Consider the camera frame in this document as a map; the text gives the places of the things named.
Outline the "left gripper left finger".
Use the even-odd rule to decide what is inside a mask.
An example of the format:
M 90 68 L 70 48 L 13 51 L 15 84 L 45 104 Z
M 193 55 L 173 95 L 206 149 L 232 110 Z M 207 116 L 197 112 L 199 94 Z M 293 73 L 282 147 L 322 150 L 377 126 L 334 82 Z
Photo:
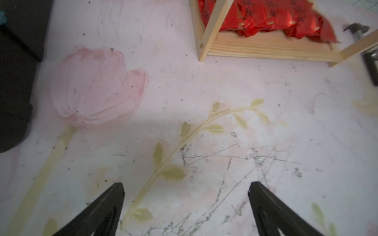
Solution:
M 122 183 L 112 184 L 55 236 L 114 236 L 124 203 Z

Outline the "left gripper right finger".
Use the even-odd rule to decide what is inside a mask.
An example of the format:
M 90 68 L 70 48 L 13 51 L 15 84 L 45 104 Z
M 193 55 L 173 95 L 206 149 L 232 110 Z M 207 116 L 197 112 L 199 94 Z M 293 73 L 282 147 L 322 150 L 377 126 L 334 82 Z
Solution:
M 261 182 L 252 182 L 248 197 L 260 236 L 321 236 Z

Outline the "red tea bag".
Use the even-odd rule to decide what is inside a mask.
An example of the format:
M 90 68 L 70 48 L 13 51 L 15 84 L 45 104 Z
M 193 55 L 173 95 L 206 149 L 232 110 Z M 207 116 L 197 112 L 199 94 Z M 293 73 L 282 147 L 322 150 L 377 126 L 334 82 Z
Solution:
M 243 30 L 246 26 L 247 6 L 246 1 L 234 1 L 220 28 L 220 31 Z
M 286 30 L 294 27 L 299 15 L 311 11 L 313 4 L 308 1 L 265 1 L 267 28 L 263 31 Z
M 294 8 L 294 24 L 283 30 L 288 37 L 304 37 L 318 43 L 339 43 L 327 18 L 314 11 L 312 5 L 297 5 Z
M 202 21 L 204 25 L 207 26 L 212 11 L 215 7 L 216 0 L 198 0 L 197 3 L 199 6 Z
M 237 1 L 237 5 L 242 15 L 242 26 L 237 31 L 240 36 L 251 37 L 260 31 L 280 29 L 277 1 Z

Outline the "light wooden shelf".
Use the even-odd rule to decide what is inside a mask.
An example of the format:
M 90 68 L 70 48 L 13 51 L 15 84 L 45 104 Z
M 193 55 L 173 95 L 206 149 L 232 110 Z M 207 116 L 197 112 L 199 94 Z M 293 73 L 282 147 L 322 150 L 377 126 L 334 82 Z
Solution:
M 289 38 L 282 31 L 258 33 L 248 38 L 239 37 L 232 32 L 220 31 L 232 1 L 218 1 L 208 25 L 203 24 L 198 2 L 189 3 L 200 62 L 205 61 L 207 56 L 218 56 L 324 62 L 333 67 L 378 44 L 376 30 L 343 50 L 339 50 L 336 44 L 315 43 L 306 38 Z

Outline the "black plastic toolbox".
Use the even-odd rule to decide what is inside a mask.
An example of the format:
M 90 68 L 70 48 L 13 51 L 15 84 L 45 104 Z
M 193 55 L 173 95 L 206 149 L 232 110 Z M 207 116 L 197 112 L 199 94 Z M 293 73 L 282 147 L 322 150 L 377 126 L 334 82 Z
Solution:
M 53 1 L 1 1 L 1 152 L 22 142 Z

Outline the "black handled hammer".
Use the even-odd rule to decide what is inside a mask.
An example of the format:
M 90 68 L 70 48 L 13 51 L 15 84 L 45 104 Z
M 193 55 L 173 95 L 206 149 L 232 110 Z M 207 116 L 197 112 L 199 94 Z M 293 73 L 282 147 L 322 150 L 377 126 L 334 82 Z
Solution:
M 374 86 L 378 86 L 378 30 L 369 35 L 366 33 L 370 27 L 360 23 L 347 26 L 344 31 L 350 31 L 354 43 L 341 51 L 344 60 L 360 55 L 367 68 Z

